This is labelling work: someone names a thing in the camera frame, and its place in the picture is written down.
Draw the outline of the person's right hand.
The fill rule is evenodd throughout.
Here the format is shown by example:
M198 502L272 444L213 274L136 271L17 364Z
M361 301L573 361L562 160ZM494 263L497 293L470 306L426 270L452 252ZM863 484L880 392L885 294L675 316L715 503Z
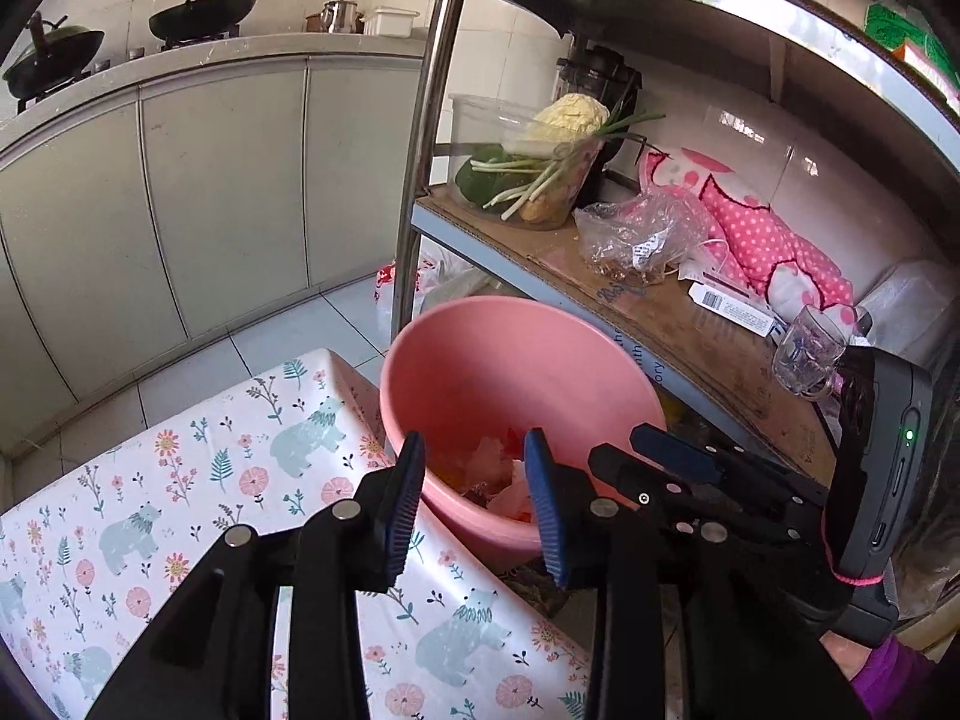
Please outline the person's right hand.
M853 681L861 673L872 653L871 649L862 647L850 639L844 639L832 631L825 632L820 637L820 642L848 681Z

